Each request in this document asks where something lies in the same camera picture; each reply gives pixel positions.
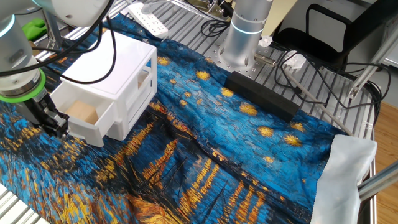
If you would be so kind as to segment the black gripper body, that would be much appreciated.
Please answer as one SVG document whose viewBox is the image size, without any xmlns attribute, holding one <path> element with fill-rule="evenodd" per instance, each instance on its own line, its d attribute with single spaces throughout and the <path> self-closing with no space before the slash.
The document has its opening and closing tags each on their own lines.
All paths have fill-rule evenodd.
<svg viewBox="0 0 398 224">
<path fill-rule="evenodd" d="M 56 107 L 48 93 L 39 93 L 37 96 L 27 101 L 16 103 L 16 109 L 30 121 L 35 128 L 41 128 L 41 123 L 50 122 L 46 111 L 54 110 Z"/>
</svg>

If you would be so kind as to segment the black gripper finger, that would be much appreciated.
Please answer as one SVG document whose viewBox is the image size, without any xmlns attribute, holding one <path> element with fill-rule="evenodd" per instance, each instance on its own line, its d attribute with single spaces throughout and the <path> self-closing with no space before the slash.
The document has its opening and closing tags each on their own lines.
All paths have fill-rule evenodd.
<svg viewBox="0 0 398 224">
<path fill-rule="evenodd" d="M 57 122 L 43 122 L 40 127 L 49 135 L 58 138 L 59 137 L 59 125 Z"/>
<path fill-rule="evenodd" d="M 65 138 L 69 133 L 68 129 L 69 116 L 62 112 L 59 112 L 59 110 L 57 109 L 47 110 L 46 114 L 49 117 L 50 122 L 53 121 L 58 123 L 59 138 Z"/>
</svg>

